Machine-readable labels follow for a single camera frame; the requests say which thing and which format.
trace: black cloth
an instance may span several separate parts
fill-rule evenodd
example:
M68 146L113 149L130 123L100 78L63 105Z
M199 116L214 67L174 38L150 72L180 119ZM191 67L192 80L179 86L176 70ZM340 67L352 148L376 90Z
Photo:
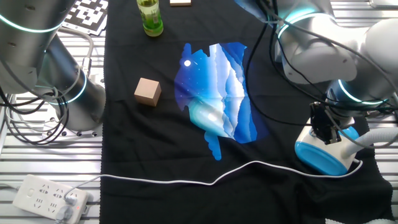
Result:
M302 127L261 118L266 137L248 143L218 137L222 159L217 161L205 131L176 102L174 79L186 43L192 45L192 53L202 49L209 55L210 45L240 42L247 46L246 61L262 24L227 0L194 1L192 7L170 7L168 0L161 0L160 12L164 33L150 38L144 33L135 1L109 1L102 173L212 182L229 170L259 160L318 174L295 155L294 144ZM311 100L273 70L268 42L266 34L252 61L249 87L254 100L274 118L305 123ZM141 77L160 82L162 94L155 108L134 99ZM355 128L360 134L368 130L364 119L357 119ZM364 161L363 168L339 180L308 178L259 164L211 187L104 177L100 222L277 224L325 223L328 218L354 224L393 219L392 187L381 177L374 151L362 150L357 158Z

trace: metal table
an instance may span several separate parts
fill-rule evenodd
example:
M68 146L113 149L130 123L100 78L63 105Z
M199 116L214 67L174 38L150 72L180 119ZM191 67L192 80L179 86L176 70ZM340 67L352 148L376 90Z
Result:
M374 9L369 1L335 1L332 2L337 21L346 27L367 27L381 19L398 18L398 11L388 9ZM88 50L87 41L68 34L59 33L62 42L70 53L81 64ZM103 85L103 61L105 32L99 37L93 36L95 50L93 52L93 66L91 78ZM18 102L32 99L30 94L18 95ZM37 106L25 106L25 109ZM49 105L45 105L39 112L25 116L30 121L43 121L49 119ZM0 112L0 122L4 110ZM395 126L393 116L369 119L369 126L385 128ZM29 137L40 138L28 129ZM61 182L67 185L76 185L100 174L102 138L70 138L60 137L56 146L36 147L24 144L13 136L7 129L0 134L0 182L19 186L27 174L39 175L43 178ZM388 180L393 188L392 212L398 220L398 143L388 149L376 150L376 160L383 177ZM92 197L88 205L90 209L83 215L79 224L98 224L100 215L100 180L85 185L83 190L88 191ZM29 212L24 212L12 206L16 192L11 189L0 190L0 224L53 224L53 221L41 218Z

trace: glass bottle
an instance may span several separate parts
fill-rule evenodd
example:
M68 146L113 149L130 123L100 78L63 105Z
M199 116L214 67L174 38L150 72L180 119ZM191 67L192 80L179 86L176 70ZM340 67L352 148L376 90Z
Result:
M159 0L137 0L145 33L157 37L163 33L163 21L160 17Z

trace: wooden block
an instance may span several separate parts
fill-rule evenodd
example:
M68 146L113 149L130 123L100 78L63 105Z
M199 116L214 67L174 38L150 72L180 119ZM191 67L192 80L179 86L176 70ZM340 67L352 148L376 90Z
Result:
M170 0L171 6L191 6L191 0Z
M156 106L161 92L162 89L160 89L159 82L141 78L138 82L134 96L136 97L138 103Z

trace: white power strip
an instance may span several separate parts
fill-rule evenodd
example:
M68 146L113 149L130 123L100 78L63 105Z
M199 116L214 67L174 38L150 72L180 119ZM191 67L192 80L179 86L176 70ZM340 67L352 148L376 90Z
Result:
M70 206L73 210L73 215L64 223L76 224L85 210L88 194L83 190L72 190L69 195L76 197L77 203L71 206L63 199L65 193L70 189L70 186L28 175L19 188L12 204L17 208L53 220L55 220L58 211L62 207Z

